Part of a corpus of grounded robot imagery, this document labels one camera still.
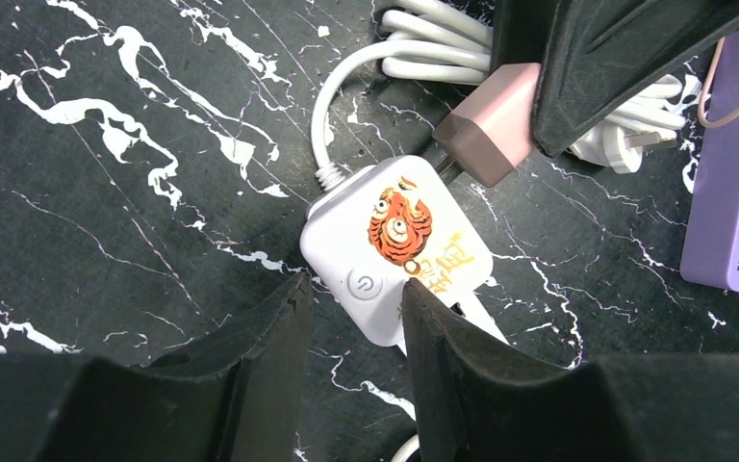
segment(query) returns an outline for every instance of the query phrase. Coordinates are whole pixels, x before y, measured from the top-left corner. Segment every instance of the white plug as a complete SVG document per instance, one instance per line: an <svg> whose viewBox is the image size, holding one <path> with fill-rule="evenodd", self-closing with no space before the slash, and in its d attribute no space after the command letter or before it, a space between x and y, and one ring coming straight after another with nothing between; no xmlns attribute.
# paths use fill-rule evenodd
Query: white plug
<svg viewBox="0 0 739 462"><path fill-rule="evenodd" d="M398 156L365 167L314 202L301 253L374 344L403 340L403 285L419 279L446 306L504 340L473 291L494 258L432 166Z"/></svg>
<svg viewBox="0 0 739 462"><path fill-rule="evenodd" d="M575 141L571 152L619 174L639 171L644 149L675 142L675 130L686 124L683 116L664 109L667 98L680 94L682 87L672 75L659 79Z"/></svg>

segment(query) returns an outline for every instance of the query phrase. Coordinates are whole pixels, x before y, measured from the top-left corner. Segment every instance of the black marble surface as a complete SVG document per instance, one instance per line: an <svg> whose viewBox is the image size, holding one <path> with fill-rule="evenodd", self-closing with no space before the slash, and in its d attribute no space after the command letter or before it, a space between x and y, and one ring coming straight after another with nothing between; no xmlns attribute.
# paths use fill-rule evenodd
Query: black marble surface
<svg viewBox="0 0 739 462"><path fill-rule="evenodd" d="M147 364L306 270L310 110L385 5L0 1L0 351ZM676 72L672 109L692 120L705 66ZM437 149L461 98L366 66L331 109L331 155L356 169ZM535 156L494 189L451 184L496 255L479 293L512 346L568 368L739 351L739 295L677 270L695 125L634 175ZM405 359L317 291L296 456L389 460L415 432Z"/></svg>

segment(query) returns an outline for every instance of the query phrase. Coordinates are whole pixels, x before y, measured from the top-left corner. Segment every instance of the coiled white cable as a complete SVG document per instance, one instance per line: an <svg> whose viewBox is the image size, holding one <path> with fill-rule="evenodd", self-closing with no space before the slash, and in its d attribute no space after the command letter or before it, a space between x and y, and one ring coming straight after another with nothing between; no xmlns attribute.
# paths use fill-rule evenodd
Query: coiled white cable
<svg viewBox="0 0 739 462"><path fill-rule="evenodd" d="M489 56L472 51L462 50L439 43L416 40L381 41L362 48L346 57L333 69L319 91L319 97L313 106L310 123L310 143L319 170L316 178L326 192L331 191L345 179L338 166L330 161L325 140L327 109L333 101L346 77L356 68L366 63L389 57L417 56L426 59L452 63L484 72L489 67Z"/></svg>
<svg viewBox="0 0 739 462"><path fill-rule="evenodd" d="M326 192L345 179L327 154L324 141L327 109L342 82L357 67L382 60L381 69L390 77L474 86L488 76L494 36L491 27L440 0L395 0L395 4L410 13L385 12L381 24L391 32L390 36L344 59L324 82L316 101L311 142L319 166L316 177ZM664 107L666 99L680 95L681 89L678 79L667 75L617 108L605 119L607 125L594 127L591 132L619 126L629 135L656 133L662 141L674 140L675 130L682 128L686 119L667 112ZM591 132L577 142L593 139ZM576 143L572 151L588 162L608 165L601 157L610 157L610 153L598 153L597 160L583 157L578 154L581 149L577 149Z"/></svg>

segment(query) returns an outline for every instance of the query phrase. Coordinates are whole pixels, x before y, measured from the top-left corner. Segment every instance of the white cable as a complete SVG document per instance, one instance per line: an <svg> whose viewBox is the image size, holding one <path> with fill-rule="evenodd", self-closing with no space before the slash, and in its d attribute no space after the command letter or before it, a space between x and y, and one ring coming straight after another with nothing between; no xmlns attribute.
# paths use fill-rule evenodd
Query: white cable
<svg viewBox="0 0 739 462"><path fill-rule="evenodd" d="M387 58L381 70L390 77L407 80L426 80L459 85L480 85L486 80L486 72L467 67L411 63L398 58Z"/></svg>
<svg viewBox="0 0 739 462"><path fill-rule="evenodd" d="M683 86L674 75L667 74L642 90L638 96L646 98L673 98L681 94Z"/></svg>
<svg viewBox="0 0 739 462"><path fill-rule="evenodd" d="M418 36L415 34L409 34L408 32L403 31L395 31L390 34L389 37L387 37L387 41L394 41L394 40L417 40L419 39ZM400 58L387 58L384 61L387 60L399 60ZM449 63L441 60L430 60L428 58L424 57L408 57L406 59L407 63L421 63L421 64L443 64L443 65L450 65Z"/></svg>
<svg viewBox="0 0 739 462"><path fill-rule="evenodd" d="M420 440L418 435L415 435L397 450L390 462L407 462L418 449L420 449Z"/></svg>
<svg viewBox="0 0 739 462"><path fill-rule="evenodd" d="M489 54L488 47L451 32L434 22L429 22L423 16L418 17L398 10L388 10L381 17L381 24L388 29L407 32L433 43Z"/></svg>
<svg viewBox="0 0 739 462"><path fill-rule="evenodd" d="M617 116L635 118L641 122L657 125L662 128L678 130L687 123L687 120L678 114L661 111L646 104L639 104L635 98L622 104L613 112Z"/></svg>
<svg viewBox="0 0 739 462"><path fill-rule="evenodd" d="M420 56L469 67L481 72L488 69L489 66L487 55L417 40L382 41L362 48L346 57L333 69L333 72L324 81L324 85L321 86L319 97L313 106L310 123L310 143L313 146L316 164L319 166L316 177L326 192L331 191L344 180L344 175L339 171L338 166L330 161L324 136L327 110L333 101L333 97L353 70L366 63L397 56Z"/></svg>
<svg viewBox="0 0 739 462"><path fill-rule="evenodd" d="M395 0L395 3L410 12L429 15L477 43L487 48L492 47L494 30L491 27L480 24L474 18L455 10L446 3L439 0Z"/></svg>

